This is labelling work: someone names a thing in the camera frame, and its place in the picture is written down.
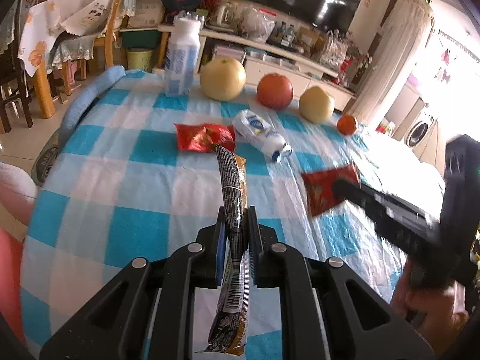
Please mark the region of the person right hand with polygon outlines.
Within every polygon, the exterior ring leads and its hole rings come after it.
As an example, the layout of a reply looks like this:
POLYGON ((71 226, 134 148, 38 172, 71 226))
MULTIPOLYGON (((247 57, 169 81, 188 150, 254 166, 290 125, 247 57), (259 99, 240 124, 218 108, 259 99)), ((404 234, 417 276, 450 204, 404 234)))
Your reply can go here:
POLYGON ((456 289, 413 289, 409 278, 413 262, 408 259, 394 289, 391 308, 402 318, 408 311, 425 314, 425 319, 416 330, 429 342, 434 355, 439 359, 454 343, 466 325, 469 315, 465 310, 456 311, 456 289))

